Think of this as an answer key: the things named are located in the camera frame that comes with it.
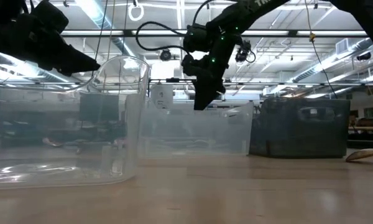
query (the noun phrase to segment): curved wooden object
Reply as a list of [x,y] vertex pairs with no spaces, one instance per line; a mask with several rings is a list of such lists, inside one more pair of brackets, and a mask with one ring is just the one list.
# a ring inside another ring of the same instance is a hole
[[363,158],[372,157],[372,156],[373,156],[373,149],[362,149],[349,155],[346,158],[346,162],[355,161],[357,159],[363,159]]

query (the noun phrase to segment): hanging cable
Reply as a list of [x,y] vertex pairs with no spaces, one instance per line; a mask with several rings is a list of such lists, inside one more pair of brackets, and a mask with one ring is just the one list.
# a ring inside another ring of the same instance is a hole
[[202,3],[198,10],[195,12],[195,16],[193,17],[193,22],[192,22],[192,25],[196,23],[196,19],[198,18],[198,14],[199,12],[201,11],[201,9],[203,9],[203,7],[207,4],[209,4],[210,2],[212,1],[215,1],[215,0],[206,0],[204,3]]
[[248,59],[246,59],[246,61],[247,61],[248,63],[253,63],[253,62],[256,61],[257,57],[256,57],[256,54],[255,54],[252,50],[250,50],[250,53],[254,56],[254,59],[253,59],[252,61],[249,61]]
[[318,58],[319,64],[321,65],[321,68],[322,68],[322,71],[323,71],[323,73],[326,76],[326,80],[328,81],[328,84],[329,84],[329,86],[331,88],[331,91],[333,92],[334,97],[337,99],[338,98],[337,94],[336,94],[336,92],[334,91],[333,87],[330,84],[329,76],[326,73],[325,69],[323,68],[322,61],[321,61],[321,59],[320,59],[320,57],[318,55],[318,52],[316,51],[316,47],[315,47],[315,43],[314,43],[316,35],[312,32],[312,28],[311,28],[310,10],[308,9],[308,3],[306,2],[306,0],[304,0],[304,2],[305,2],[306,14],[307,14],[307,17],[308,17],[308,27],[310,28],[310,42],[312,43],[313,50],[315,51],[316,57]]
[[101,39],[102,39],[102,32],[104,31],[104,23],[105,23],[105,17],[106,17],[106,10],[108,9],[108,0],[106,0],[105,2],[105,10],[104,10],[104,16],[102,17],[102,24],[101,24],[101,29],[100,29],[100,32],[99,32],[99,37],[98,37],[98,44],[97,44],[97,50],[95,52],[95,57],[94,59],[97,61],[97,58],[98,58],[98,50],[99,50],[99,46],[101,45]]
[[[116,3],[116,0],[113,1],[113,9],[112,9],[112,21],[111,21],[111,31],[109,33],[109,39],[112,38],[112,31],[113,31],[113,22],[114,22],[114,14],[115,14],[115,5]],[[127,18],[126,18],[126,21],[124,21],[124,29],[126,29],[126,22],[127,22]],[[111,53],[111,44],[112,44],[112,41],[109,41],[109,46],[108,46],[108,56],[106,57],[106,60],[108,61],[109,60],[109,54]]]
[[173,32],[174,34],[177,34],[177,35],[180,35],[182,37],[185,36],[185,34],[182,34],[180,32],[177,32],[175,29],[172,29],[164,24],[161,24],[159,22],[154,22],[154,21],[148,21],[148,22],[145,22],[143,24],[141,24],[141,26],[139,26],[137,28],[137,31],[136,31],[136,42],[138,44],[138,46],[144,50],[147,50],[147,51],[157,51],[157,50],[166,50],[166,49],[169,49],[169,48],[177,48],[177,49],[181,49],[181,50],[184,50],[188,55],[190,55],[189,51],[187,51],[184,47],[181,47],[181,46],[178,46],[178,45],[168,45],[168,46],[164,46],[164,47],[152,47],[152,48],[148,48],[148,47],[144,47],[140,42],[139,42],[139,32],[141,31],[141,29],[146,26],[146,25],[149,25],[149,24],[154,24],[154,25],[157,25],[157,26],[160,26],[160,27],[163,27],[171,32]]
[[[125,30],[126,29],[126,27],[127,27],[127,16],[124,16],[124,27],[123,27],[123,29]],[[125,38],[123,38],[123,45],[122,45],[122,55],[124,55],[124,48],[125,48],[125,46],[126,46],[126,39]],[[120,89],[121,89],[121,85],[120,85],[120,82],[121,82],[121,79],[120,79],[120,75],[121,75],[121,69],[122,69],[122,63],[121,62],[119,62],[120,63],[120,65],[119,65],[119,74],[117,75],[118,76],[118,78],[119,78],[119,80],[118,80],[118,82],[119,82],[119,95],[120,95]]]

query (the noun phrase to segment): window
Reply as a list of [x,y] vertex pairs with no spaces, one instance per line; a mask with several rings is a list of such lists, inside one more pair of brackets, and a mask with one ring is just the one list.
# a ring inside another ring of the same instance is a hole
[[365,118],[373,119],[373,108],[364,109]]

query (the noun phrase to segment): ceiling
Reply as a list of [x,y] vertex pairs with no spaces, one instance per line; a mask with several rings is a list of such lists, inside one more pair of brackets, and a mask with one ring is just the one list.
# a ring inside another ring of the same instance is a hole
[[[91,19],[91,11],[94,6],[82,6],[80,2],[93,2],[100,0],[67,0],[69,7],[63,5],[62,0],[51,0],[50,2],[57,6],[69,18],[67,29],[71,30],[97,30],[97,26]],[[128,14],[128,5],[133,1],[124,0],[102,0],[100,2],[101,10],[106,8],[106,16],[112,23],[113,29],[137,29],[139,25],[147,21],[156,21],[165,24],[173,29],[186,29],[187,25],[192,23],[196,8],[203,0],[140,0],[136,3],[144,8],[144,15],[138,21],[132,21]],[[197,23],[205,24],[216,17],[231,2],[215,1],[210,3],[210,8],[204,7],[198,18]],[[319,8],[310,7],[310,22],[314,30],[362,30],[352,15],[340,11],[328,2],[319,1]],[[132,10],[132,15],[138,17],[140,9]],[[145,29],[161,29],[160,27],[147,26]],[[306,13],[304,0],[291,0],[285,5],[273,10],[272,12],[259,18],[251,29],[272,29],[272,30],[308,30],[308,16]],[[288,38],[288,37],[248,37],[253,46],[253,52],[256,53],[256,61],[252,64],[245,63],[242,66],[237,65],[234,56],[229,61],[229,69],[224,74],[225,78],[230,78],[234,82],[285,82],[296,71],[309,66],[317,59],[312,44],[308,38]],[[343,38],[316,38],[315,45],[318,55],[325,58],[330,52],[334,51],[335,44]],[[65,38],[66,42],[72,44],[76,49],[84,52],[91,57],[97,57],[99,63],[104,63],[107,59],[121,55],[121,49],[116,47],[108,37],[103,37],[99,41],[97,37],[72,37]],[[162,47],[165,45],[180,45],[182,40],[179,37],[142,37],[141,44],[146,47]],[[142,50],[133,37],[124,38],[125,45],[136,55],[143,55],[147,62],[152,65],[158,63],[160,52],[146,52]],[[171,53],[180,58],[179,49],[170,49]],[[200,58],[204,55],[201,52],[195,52],[193,56]],[[177,62],[170,62],[177,72],[174,75],[180,75],[181,70]],[[352,60],[349,58],[343,60],[335,66],[328,68],[331,77],[352,70]],[[88,75],[75,74],[73,76],[79,80],[87,81]],[[325,77],[317,75],[316,79],[310,79],[313,82],[324,82]]]

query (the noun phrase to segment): security camera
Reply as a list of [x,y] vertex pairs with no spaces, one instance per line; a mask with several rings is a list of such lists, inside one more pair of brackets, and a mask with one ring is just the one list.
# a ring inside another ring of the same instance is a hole
[[371,57],[372,57],[372,54],[370,52],[368,52],[366,54],[362,54],[362,55],[356,57],[356,60],[358,60],[358,61],[369,60]]
[[163,50],[162,53],[160,53],[160,59],[164,62],[169,61],[172,58],[172,54],[170,53],[169,49]]

